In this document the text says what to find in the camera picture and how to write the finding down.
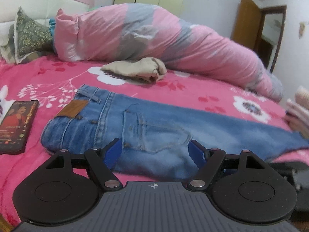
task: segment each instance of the black circular pad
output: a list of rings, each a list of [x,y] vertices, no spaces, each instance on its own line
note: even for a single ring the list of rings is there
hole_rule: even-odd
[[[22,220],[51,225],[86,214],[98,199],[98,188],[84,176],[45,170],[32,174],[15,189],[13,203]]]
[[[240,195],[250,201],[267,201],[275,195],[273,187],[260,181],[249,181],[241,184]]]
[[[267,224],[286,219],[296,204],[296,192],[271,170],[246,169],[223,177],[213,186],[213,201],[241,222]]]
[[[69,184],[60,181],[52,181],[39,185],[35,194],[42,201],[56,202],[67,198],[71,191],[72,188]]]

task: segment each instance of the striped cloth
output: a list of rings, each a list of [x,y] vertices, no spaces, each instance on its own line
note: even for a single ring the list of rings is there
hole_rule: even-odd
[[[300,86],[295,93],[295,102],[309,110],[309,91]]]

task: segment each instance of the leather label patch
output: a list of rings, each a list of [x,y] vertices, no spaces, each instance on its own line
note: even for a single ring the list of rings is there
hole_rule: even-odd
[[[55,117],[75,118],[88,104],[88,100],[72,100]]]

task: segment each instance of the pink bedsheet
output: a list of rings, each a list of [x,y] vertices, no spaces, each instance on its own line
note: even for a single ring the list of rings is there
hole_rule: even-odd
[[[285,112],[278,104],[257,97],[238,87],[221,81],[168,71],[156,84],[140,84],[130,79],[117,78],[100,71],[96,62],[61,62],[54,56],[42,57],[26,65],[12,66],[0,61],[0,89],[8,87],[9,100],[39,100],[40,108],[26,145],[20,155],[0,156],[0,213],[12,225],[20,220],[12,203],[15,187],[50,156],[40,144],[41,132],[51,118],[74,96],[82,84],[100,87],[131,97],[216,112],[250,121],[260,121],[289,130],[281,119]],[[262,112],[243,107],[247,102]],[[278,160],[298,160],[309,164],[309,151],[299,150],[281,156]],[[143,176],[117,174],[123,184],[128,180],[151,181]]]

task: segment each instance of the jeans back pocket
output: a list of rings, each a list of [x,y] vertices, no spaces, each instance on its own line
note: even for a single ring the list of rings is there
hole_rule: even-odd
[[[123,148],[148,153],[188,145],[191,134],[169,120],[146,118],[134,105],[124,111]]]

